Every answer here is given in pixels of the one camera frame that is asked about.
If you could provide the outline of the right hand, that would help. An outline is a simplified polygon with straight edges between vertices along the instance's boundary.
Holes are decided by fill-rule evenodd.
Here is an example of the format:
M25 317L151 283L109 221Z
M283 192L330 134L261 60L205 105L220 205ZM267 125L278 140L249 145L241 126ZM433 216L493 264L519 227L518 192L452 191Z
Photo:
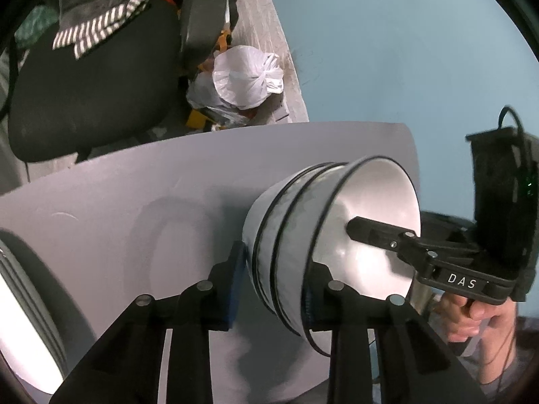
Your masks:
M508 298L501 305L490 305L464 296L444 294L435 311L441 316L450 343L463 343L480 334L485 348L498 348L512 340L517 304Z

